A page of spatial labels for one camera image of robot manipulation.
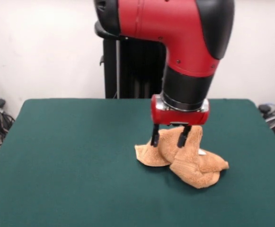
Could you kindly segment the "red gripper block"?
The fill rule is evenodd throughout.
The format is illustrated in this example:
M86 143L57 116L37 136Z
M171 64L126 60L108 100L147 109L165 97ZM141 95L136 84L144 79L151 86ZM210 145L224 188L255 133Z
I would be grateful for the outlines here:
M159 143L159 124L172 125L183 124L185 125L181 132L177 146L182 148L185 146L191 125L204 125L209 117L209 100L205 99L201 108L196 111L183 112L175 110L167 106L161 95L153 95L151 98L151 118L154 123L151 137L151 146L157 147Z

